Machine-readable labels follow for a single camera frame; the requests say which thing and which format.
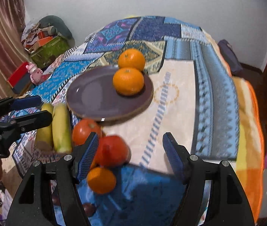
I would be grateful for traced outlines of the red gift box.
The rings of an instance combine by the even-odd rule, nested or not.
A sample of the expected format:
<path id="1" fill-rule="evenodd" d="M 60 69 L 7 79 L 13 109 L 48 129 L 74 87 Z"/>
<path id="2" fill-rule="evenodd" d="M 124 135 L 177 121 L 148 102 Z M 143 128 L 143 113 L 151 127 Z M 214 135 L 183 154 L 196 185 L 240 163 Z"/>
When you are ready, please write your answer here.
<path id="1" fill-rule="evenodd" d="M 28 73 L 27 66 L 29 63 L 23 62 L 7 79 L 7 83 L 11 88 L 14 88 L 15 85 Z"/>

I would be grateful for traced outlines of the purple round plate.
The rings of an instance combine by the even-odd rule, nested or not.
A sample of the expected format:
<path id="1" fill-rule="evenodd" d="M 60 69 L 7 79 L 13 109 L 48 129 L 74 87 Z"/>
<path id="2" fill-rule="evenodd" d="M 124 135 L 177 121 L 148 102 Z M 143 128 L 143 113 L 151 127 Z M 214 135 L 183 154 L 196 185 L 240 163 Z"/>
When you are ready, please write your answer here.
<path id="1" fill-rule="evenodd" d="M 122 96 L 113 87 L 116 67 L 95 67 L 78 76 L 66 94 L 68 108 L 80 118 L 116 121 L 138 115 L 151 104 L 153 83 L 144 75 L 144 87 L 134 96 Z"/>

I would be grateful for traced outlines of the pink rabbit toy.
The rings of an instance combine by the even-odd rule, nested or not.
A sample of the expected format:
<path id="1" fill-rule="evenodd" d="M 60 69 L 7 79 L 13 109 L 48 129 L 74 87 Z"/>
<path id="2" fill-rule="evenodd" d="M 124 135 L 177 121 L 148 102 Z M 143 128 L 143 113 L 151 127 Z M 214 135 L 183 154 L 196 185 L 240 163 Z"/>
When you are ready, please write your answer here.
<path id="1" fill-rule="evenodd" d="M 28 63 L 26 66 L 28 73 L 30 74 L 30 80 L 34 85 L 41 83 L 43 71 L 37 67 L 35 63 Z"/>

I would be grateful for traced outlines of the grey green pillow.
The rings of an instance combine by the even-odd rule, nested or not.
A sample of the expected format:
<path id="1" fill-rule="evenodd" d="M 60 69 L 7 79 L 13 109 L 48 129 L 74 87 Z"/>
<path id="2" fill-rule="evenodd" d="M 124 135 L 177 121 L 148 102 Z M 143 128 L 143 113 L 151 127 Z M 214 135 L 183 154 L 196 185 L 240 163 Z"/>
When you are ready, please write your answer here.
<path id="1" fill-rule="evenodd" d="M 55 15 L 48 15 L 43 17 L 40 21 L 40 28 L 54 26 L 57 32 L 67 40 L 73 39 L 73 35 L 64 21 Z"/>

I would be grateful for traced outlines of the orange yellow blanket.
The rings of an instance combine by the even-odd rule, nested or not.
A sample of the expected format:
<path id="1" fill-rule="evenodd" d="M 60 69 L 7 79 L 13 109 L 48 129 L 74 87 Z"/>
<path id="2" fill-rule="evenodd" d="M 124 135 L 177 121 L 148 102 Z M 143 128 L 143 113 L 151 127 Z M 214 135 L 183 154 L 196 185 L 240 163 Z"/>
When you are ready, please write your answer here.
<path id="1" fill-rule="evenodd" d="M 260 214 L 263 197 L 264 136 L 260 124 L 258 101 L 247 80 L 232 76 L 239 102 L 240 137 L 236 174 L 248 198 L 254 221 Z"/>

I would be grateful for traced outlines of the red tomato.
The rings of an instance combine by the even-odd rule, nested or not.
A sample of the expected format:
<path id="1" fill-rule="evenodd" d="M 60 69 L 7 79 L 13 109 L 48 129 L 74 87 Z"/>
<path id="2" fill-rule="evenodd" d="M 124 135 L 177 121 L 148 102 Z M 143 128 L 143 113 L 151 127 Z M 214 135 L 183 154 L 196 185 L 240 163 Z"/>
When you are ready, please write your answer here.
<path id="1" fill-rule="evenodd" d="M 118 135 L 101 137 L 94 158 L 97 165 L 114 168 L 123 165 L 129 159 L 130 149 Z"/>
<path id="2" fill-rule="evenodd" d="M 100 126 L 91 119 L 80 120 L 73 129 L 72 141 L 74 146 L 79 146 L 85 143 L 90 133 L 95 132 L 102 137 L 102 130 Z"/>

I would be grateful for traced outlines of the patchwork patterned bedspread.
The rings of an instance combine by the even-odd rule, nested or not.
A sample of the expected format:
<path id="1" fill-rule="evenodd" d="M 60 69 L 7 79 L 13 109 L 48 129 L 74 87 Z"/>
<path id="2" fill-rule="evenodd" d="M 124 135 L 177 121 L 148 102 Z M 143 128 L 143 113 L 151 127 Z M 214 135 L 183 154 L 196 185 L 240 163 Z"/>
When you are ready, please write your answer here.
<path id="1" fill-rule="evenodd" d="M 93 33 L 29 96 L 54 105 L 54 149 L 26 131 L 6 225 L 250 225 L 230 162 L 239 104 L 204 31 L 177 19 L 114 21 Z"/>

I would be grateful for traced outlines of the large orange front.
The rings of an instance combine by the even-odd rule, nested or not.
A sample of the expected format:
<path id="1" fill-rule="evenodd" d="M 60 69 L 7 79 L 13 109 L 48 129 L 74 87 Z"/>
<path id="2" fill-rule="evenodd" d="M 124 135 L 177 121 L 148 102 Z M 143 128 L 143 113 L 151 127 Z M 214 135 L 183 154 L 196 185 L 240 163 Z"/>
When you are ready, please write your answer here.
<path id="1" fill-rule="evenodd" d="M 113 76 L 113 86 L 123 96 L 133 96 L 144 87 L 144 76 L 135 68 L 120 68 Z"/>

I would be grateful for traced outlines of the small mandarin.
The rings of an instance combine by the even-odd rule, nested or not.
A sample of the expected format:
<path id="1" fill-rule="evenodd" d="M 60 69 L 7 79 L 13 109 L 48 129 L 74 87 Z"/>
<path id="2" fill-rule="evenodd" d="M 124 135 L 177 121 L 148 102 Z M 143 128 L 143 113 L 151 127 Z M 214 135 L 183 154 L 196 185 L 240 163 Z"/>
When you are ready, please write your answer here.
<path id="1" fill-rule="evenodd" d="M 90 165 L 90 170 L 94 169 L 97 167 L 97 162 L 96 162 L 96 159 L 94 158 L 91 165 Z"/>
<path id="2" fill-rule="evenodd" d="M 96 167 L 88 173 L 87 184 L 94 193 L 103 195 L 114 190 L 117 179 L 109 169 Z"/>

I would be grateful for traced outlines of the large orange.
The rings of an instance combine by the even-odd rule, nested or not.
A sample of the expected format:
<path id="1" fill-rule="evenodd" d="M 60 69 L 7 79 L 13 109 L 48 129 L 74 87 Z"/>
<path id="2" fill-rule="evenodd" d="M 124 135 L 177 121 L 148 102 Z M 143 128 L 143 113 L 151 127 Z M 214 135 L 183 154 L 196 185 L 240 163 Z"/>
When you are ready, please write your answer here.
<path id="1" fill-rule="evenodd" d="M 144 76 L 135 68 L 120 68 L 113 76 L 113 86 L 123 96 L 133 96 L 144 87 Z"/>
<path id="2" fill-rule="evenodd" d="M 118 58 L 118 67 L 125 68 L 131 67 L 139 71 L 145 68 L 146 59 L 144 55 L 135 48 L 129 48 L 122 52 Z"/>

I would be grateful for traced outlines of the green cardboard box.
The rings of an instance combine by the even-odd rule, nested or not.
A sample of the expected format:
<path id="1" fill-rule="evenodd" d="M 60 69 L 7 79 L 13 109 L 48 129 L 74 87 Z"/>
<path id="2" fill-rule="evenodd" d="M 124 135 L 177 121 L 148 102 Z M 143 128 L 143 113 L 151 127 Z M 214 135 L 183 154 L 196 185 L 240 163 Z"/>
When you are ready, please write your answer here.
<path id="1" fill-rule="evenodd" d="M 70 46 L 65 39 L 56 36 L 33 52 L 30 58 L 39 68 L 45 68 L 52 64 L 56 58 L 64 54 L 69 48 Z"/>

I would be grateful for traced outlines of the dark red jujube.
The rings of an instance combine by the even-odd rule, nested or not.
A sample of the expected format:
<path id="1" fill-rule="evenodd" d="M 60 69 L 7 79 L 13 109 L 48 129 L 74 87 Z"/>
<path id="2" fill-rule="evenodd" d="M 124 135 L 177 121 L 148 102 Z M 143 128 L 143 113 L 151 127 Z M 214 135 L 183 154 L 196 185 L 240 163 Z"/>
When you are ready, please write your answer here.
<path id="1" fill-rule="evenodd" d="M 82 206 L 87 217 L 92 217 L 97 211 L 97 207 L 90 202 L 86 202 Z"/>
<path id="2" fill-rule="evenodd" d="M 53 201 L 54 206 L 60 206 L 60 199 L 59 199 L 58 194 L 56 193 L 52 194 L 52 201 Z"/>

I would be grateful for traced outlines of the dark blue bag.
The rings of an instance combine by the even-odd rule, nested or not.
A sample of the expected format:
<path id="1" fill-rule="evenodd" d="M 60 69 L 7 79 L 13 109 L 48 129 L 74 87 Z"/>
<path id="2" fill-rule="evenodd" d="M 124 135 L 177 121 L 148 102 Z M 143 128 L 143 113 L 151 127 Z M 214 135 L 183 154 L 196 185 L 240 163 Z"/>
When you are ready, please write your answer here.
<path id="1" fill-rule="evenodd" d="M 232 75 L 241 76 L 241 73 L 243 72 L 243 67 L 239 62 L 236 54 L 234 53 L 230 43 L 227 40 L 222 39 L 218 42 L 218 47 L 220 49 L 221 55 L 223 56 L 224 60 L 230 66 L 230 71 Z"/>

